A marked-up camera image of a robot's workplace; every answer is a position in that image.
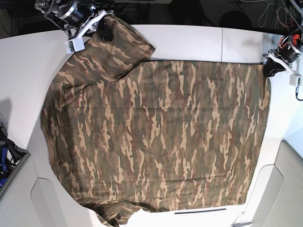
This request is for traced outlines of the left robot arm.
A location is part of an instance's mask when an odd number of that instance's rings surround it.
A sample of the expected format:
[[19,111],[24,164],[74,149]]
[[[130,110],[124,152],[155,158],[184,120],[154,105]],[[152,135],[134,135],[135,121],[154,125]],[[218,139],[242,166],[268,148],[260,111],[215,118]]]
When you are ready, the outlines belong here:
[[292,64],[303,55],[303,2],[301,0],[281,1],[286,14],[290,17],[289,33],[280,38],[277,47],[264,53],[266,59],[263,75],[273,77],[279,72],[290,72],[295,75]]

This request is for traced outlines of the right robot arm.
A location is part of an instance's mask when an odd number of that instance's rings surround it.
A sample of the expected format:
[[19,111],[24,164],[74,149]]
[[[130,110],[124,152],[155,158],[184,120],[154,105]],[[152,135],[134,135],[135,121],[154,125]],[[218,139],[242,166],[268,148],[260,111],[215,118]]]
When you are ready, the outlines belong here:
[[102,9],[102,3],[95,0],[37,0],[35,8],[69,39],[97,33],[102,40],[111,42],[113,32],[105,21],[112,11]]

